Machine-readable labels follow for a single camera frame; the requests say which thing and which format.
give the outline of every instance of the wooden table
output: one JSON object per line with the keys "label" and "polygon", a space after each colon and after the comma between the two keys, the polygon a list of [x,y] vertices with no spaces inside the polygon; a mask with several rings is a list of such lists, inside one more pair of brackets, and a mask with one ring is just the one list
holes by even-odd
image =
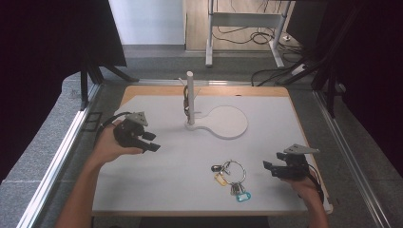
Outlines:
{"label": "wooden table", "polygon": [[[144,111],[146,131],[157,135],[157,152],[121,156],[101,170],[93,215],[119,216],[272,216],[306,212],[288,183],[271,177],[262,161],[285,165],[276,157],[294,143],[307,145],[287,90],[283,87],[201,86],[195,110],[232,105],[248,118],[235,140],[215,138],[184,127],[182,86],[129,86],[117,111]],[[312,155],[308,163],[317,167]],[[234,160],[246,170],[243,183],[252,198],[237,202],[230,186],[218,184],[210,167]],[[327,213],[333,210],[325,199]]]}

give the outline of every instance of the human arm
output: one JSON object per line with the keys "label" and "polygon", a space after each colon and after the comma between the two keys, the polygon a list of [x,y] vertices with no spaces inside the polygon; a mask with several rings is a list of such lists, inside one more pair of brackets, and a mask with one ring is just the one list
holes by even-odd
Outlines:
{"label": "human arm", "polygon": [[320,200],[319,193],[314,183],[308,178],[303,180],[282,180],[291,184],[292,188],[303,199],[308,208],[309,228],[327,228],[329,227],[328,217]]}
{"label": "human arm", "polygon": [[108,125],[100,135],[95,147],[86,160],[83,170],[71,191],[62,213],[57,219],[56,226],[60,227],[90,227],[92,203],[101,167],[112,162],[123,154],[141,154],[140,148],[124,148],[119,146],[113,136],[114,125]]}

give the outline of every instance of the round base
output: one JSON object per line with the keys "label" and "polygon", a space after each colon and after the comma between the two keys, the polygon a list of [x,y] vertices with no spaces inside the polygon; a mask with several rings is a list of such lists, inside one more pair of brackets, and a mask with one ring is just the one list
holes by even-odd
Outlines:
{"label": "round base", "polygon": [[233,106],[218,106],[195,123],[185,126],[189,130],[205,129],[224,140],[234,140],[241,136],[248,127],[248,120],[243,112]]}

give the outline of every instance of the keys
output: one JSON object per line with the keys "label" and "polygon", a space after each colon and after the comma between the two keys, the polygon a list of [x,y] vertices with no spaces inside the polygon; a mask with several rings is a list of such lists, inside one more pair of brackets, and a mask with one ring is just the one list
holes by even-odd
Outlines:
{"label": "keys", "polygon": [[216,179],[216,181],[221,184],[222,186],[227,185],[227,182],[222,178],[222,175],[220,173],[216,174],[214,176],[214,179]]}
{"label": "keys", "polygon": [[[238,182],[228,182],[228,180],[224,177],[223,173],[226,173],[228,176],[231,175],[231,172],[229,171],[229,165],[231,162],[237,163],[242,169],[243,169],[243,178],[242,180]],[[243,202],[251,199],[251,194],[246,192],[245,188],[242,185],[242,182],[245,180],[246,177],[246,171],[243,168],[243,166],[236,162],[236,161],[227,161],[223,165],[213,165],[211,166],[211,171],[217,173],[214,176],[214,179],[221,185],[225,186],[227,184],[231,185],[231,192],[230,194],[232,196],[235,196],[238,202]]]}
{"label": "keys", "polygon": [[243,185],[239,182],[231,184],[231,195],[232,196],[237,196],[239,194],[242,194],[245,192],[245,188]]}

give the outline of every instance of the white platform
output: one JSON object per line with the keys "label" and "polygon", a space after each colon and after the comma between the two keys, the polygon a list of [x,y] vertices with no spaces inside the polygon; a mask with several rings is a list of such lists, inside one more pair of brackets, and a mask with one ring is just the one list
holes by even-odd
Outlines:
{"label": "white platform", "polygon": [[[182,96],[136,96],[118,111],[144,111],[157,135],[157,152],[121,156],[106,164],[98,179],[94,215],[248,216],[305,211],[288,183],[271,177],[262,161],[284,165],[276,158],[288,146],[306,145],[295,111],[287,97],[198,96],[195,111],[208,113],[232,105],[248,119],[245,133],[232,141],[206,130],[187,130]],[[229,160],[246,169],[243,185],[252,198],[237,202],[230,186],[221,186],[210,170]],[[307,156],[308,163],[313,163]],[[325,210],[331,205],[325,200]]]}
{"label": "white platform", "polygon": [[233,106],[217,106],[206,116],[196,117],[195,123],[184,123],[189,130],[208,130],[223,140],[234,140],[248,128],[248,119],[242,111]]}

